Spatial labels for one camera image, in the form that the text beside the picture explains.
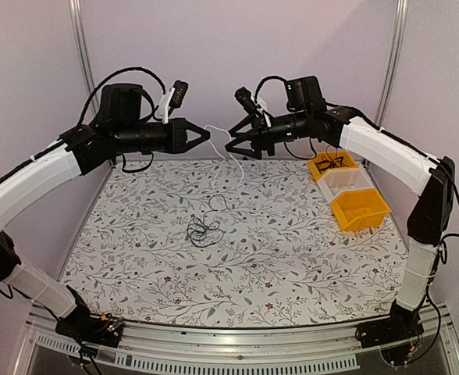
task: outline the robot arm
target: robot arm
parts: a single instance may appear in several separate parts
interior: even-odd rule
[[[407,221],[410,255],[390,317],[360,324],[357,338],[368,347],[421,334],[418,311],[439,264],[439,244],[453,203],[454,162],[447,157],[436,161],[352,107],[329,105],[333,108],[327,110],[316,77],[286,81],[285,89],[290,114],[271,118],[271,126],[266,125],[250,92],[245,87],[237,90],[235,97],[248,116],[229,131],[234,139],[226,150],[260,159],[263,151],[274,155],[276,143],[314,138],[358,154],[418,195]],[[247,125],[251,129],[242,131]],[[241,148],[244,142],[250,142],[250,148]],[[408,351],[389,352],[388,356],[404,362],[405,353]]]
[[[180,81],[169,90],[170,101],[164,103],[164,107],[179,108],[187,84],[178,83]],[[56,331],[78,341],[117,346],[120,322],[108,316],[105,330],[102,319],[91,315],[74,290],[18,256],[4,229],[51,190],[91,172],[102,163],[115,162],[118,155],[153,151],[182,153],[209,138],[209,132],[182,118],[162,122],[148,122],[149,117],[140,119],[144,96],[140,85],[105,86],[100,110],[91,125],[68,130],[43,152],[33,155],[0,180],[0,282],[51,310],[59,320]],[[188,141],[188,130],[200,137]]]

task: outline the yellow bin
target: yellow bin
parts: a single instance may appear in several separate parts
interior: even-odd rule
[[[335,198],[330,207],[345,232],[378,228],[384,217],[391,213],[390,207],[375,188],[346,191]]]
[[[323,172],[320,172],[318,167],[316,166],[316,163],[321,162],[324,159],[338,158],[341,156],[343,157],[343,164],[345,166],[325,170]],[[332,170],[348,170],[350,168],[358,168],[358,165],[347,151],[319,152],[315,158],[308,161],[308,168],[311,171],[311,174],[313,175],[315,181],[318,181],[321,177],[325,176],[325,174]]]

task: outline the zip tie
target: zip tie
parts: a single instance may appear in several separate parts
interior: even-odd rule
[[[32,299],[30,300],[32,303],[36,302],[36,301],[45,293],[45,291],[47,291],[48,288],[49,288],[49,283],[50,283],[49,277],[48,277],[48,275],[47,275],[46,273],[42,273],[42,274],[44,275],[45,281],[46,281],[45,287],[44,287],[44,288],[42,289],[42,291],[37,295],[37,297],[34,297],[34,298],[32,298]]]
[[[416,277],[420,277],[421,279],[433,279],[434,277],[436,277],[436,275],[423,276],[420,273],[416,273],[416,272],[414,272],[412,270],[409,270],[409,269],[406,269],[404,272],[411,273],[412,275],[415,275]]]
[[[205,125],[204,126],[204,130],[207,130],[208,127],[211,127],[212,129],[219,130],[219,131],[222,131],[222,132],[228,134],[229,140],[231,141],[231,134],[226,129],[221,129],[219,127],[213,127],[212,125]],[[212,143],[212,141],[210,139],[208,140],[208,143],[212,146],[212,148],[214,149],[215,153],[222,158],[222,161],[218,166],[217,172],[216,172],[215,176],[212,178],[212,188],[214,188],[215,179],[219,175],[219,171],[221,170],[221,166],[226,161],[226,158],[219,151],[217,151],[217,148],[214,146],[214,144]],[[240,177],[240,181],[238,181],[238,184],[240,185],[242,180],[244,179],[244,176],[245,176],[244,168],[242,167],[240,162],[231,153],[229,153],[229,157],[231,159],[233,159],[236,164],[238,164],[238,166],[240,167],[240,171],[242,172],[242,175]]]
[[[443,246],[443,245],[435,246],[431,250],[429,250],[428,248],[423,248],[423,247],[417,246],[417,245],[415,247],[418,248],[418,250],[422,250],[424,252],[430,252],[431,254],[435,255],[439,251],[439,247],[440,246]]]

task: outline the patterned mat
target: patterned mat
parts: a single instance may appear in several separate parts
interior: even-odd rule
[[[238,167],[225,162],[212,187],[219,164],[115,169],[62,282],[96,312],[148,322],[270,327],[388,311],[407,259],[390,218],[344,233],[305,162],[243,162],[241,184]],[[211,197],[217,212],[206,222],[219,221],[224,233],[197,248],[187,225],[210,210]]]

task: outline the table surface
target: table surface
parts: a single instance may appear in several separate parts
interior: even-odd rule
[[[240,184],[234,162],[158,161],[135,174],[118,165],[61,281],[95,312],[148,322],[298,326],[387,313],[407,259],[392,219],[345,233],[306,162],[242,164]],[[187,225],[209,200],[217,212],[206,223],[224,233],[197,248]]]

